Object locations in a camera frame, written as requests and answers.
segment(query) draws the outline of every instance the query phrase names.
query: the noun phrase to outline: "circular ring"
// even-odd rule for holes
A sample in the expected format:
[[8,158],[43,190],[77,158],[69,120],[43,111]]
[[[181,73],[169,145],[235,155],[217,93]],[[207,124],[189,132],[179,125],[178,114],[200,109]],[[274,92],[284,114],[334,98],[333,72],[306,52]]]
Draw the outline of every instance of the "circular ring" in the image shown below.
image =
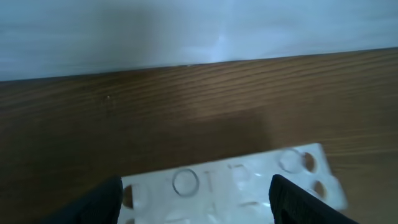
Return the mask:
[[[195,185],[195,187],[193,188],[193,190],[191,191],[191,192],[189,192],[189,193],[186,193],[186,194],[181,194],[178,190],[177,190],[177,188],[175,187],[175,184],[174,184],[174,182],[175,182],[175,179],[177,178],[177,176],[179,175],[179,174],[181,174],[182,172],[190,172],[192,175],[193,175],[193,177],[195,178],[195,181],[196,181],[196,185]],[[180,170],[178,170],[178,171],[176,171],[175,173],[174,173],[174,175],[173,175],[173,189],[174,189],[174,191],[175,191],[175,193],[177,193],[179,196],[181,196],[181,197],[192,197],[192,196],[194,196],[197,192],[198,192],[198,190],[199,190],[199,184],[200,184],[200,182],[199,182],[199,178],[198,178],[198,176],[197,176],[197,174],[193,171],[193,170],[191,170],[191,169],[180,169]]]

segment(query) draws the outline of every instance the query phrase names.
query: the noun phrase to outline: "dark brown wood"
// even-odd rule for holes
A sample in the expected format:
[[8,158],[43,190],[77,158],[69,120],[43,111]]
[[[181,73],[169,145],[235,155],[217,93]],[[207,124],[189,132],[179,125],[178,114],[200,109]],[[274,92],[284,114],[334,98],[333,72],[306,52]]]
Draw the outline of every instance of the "dark brown wood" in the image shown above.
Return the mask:
[[395,223],[398,49],[0,83],[1,223],[113,175],[320,142],[360,223]]

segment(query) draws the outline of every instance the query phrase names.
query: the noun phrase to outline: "wood grain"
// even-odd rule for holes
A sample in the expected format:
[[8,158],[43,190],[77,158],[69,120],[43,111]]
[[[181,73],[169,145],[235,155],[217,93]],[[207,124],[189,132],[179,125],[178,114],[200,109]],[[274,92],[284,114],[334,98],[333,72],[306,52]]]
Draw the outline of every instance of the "wood grain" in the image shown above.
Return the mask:
[[395,223],[398,49],[0,83],[1,223],[113,174],[320,142],[360,223]]

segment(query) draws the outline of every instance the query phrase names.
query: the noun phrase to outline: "wooden table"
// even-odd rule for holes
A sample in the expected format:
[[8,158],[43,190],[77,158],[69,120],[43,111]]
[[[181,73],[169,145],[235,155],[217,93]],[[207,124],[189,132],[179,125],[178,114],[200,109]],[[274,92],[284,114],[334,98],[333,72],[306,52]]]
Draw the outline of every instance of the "wooden table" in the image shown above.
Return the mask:
[[322,143],[360,223],[396,223],[398,49],[0,83],[1,223],[103,179]]

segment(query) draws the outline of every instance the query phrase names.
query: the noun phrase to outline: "perforated white plate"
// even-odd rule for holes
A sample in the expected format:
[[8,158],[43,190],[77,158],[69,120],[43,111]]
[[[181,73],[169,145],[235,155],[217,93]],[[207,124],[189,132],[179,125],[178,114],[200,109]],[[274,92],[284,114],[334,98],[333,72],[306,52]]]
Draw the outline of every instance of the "perforated white plate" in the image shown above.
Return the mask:
[[[304,155],[315,160],[310,172]],[[273,223],[268,191],[281,174],[334,209],[346,208],[320,144],[290,147],[122,178],[133,208],[122,205],[120,224]],[[324,197],[314,191],[320,182]]]

